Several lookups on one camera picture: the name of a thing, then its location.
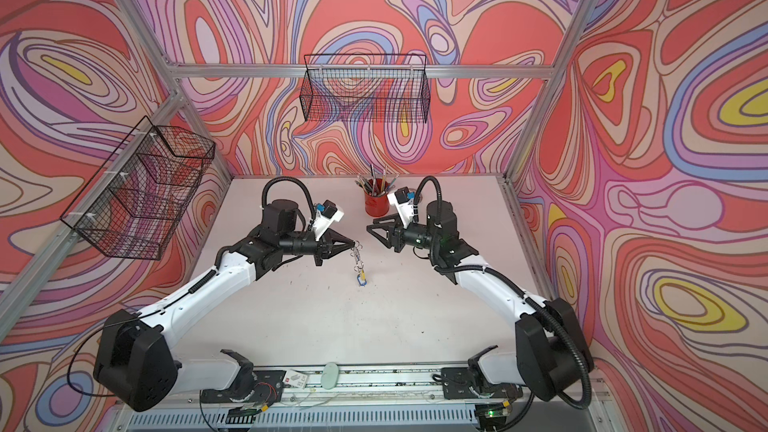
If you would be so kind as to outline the silver metal keyring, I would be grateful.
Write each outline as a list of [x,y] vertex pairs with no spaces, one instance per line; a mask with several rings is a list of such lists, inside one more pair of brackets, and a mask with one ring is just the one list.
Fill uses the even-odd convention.
[[355,262],[354,271],[357,274],[357,276],[361,272],[365,273],[361,251],[362,251],[362,244],[359,241],[356,241],[353,248],[351,249],[351,255]]

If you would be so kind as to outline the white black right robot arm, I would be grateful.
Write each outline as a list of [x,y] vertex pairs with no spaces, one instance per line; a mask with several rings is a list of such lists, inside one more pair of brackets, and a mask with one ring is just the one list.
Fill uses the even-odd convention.
[[559,398],[578,410],[592,402],[594,360],[574,309],[547,300],[493,268],[458,230],[453,206],[438,196],[419,217],[423,189],[401,187],[388,194],[394,213],[376,218],[367,231],[396,253],[424,250],[432,269],[475,294],[514,331],[515,347],[490,346],[467,362],[469,388],[478,394],[501,384],[525,386],[542,400]]

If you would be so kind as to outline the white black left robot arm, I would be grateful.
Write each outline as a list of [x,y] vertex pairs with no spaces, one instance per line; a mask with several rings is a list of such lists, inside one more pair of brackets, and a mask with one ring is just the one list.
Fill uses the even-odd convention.
[[322,265],[354,248],[354,240],[332,227],[343,210],[330,200],[314,202],[302,181],[292,182],[307,200],[307,215],[293,200],[269,200],[280,181],[274,178],[262,190],[260,223],[220,248],[205,273],[137,312],[119,310],[105,321],[92,376],[133,411],[193,391],[230,403],[250,400],[257,388],[250,360],[231,349],[220,359],[182,360],[174,356],[175,346],[209,312],[267,273],[302,257]]

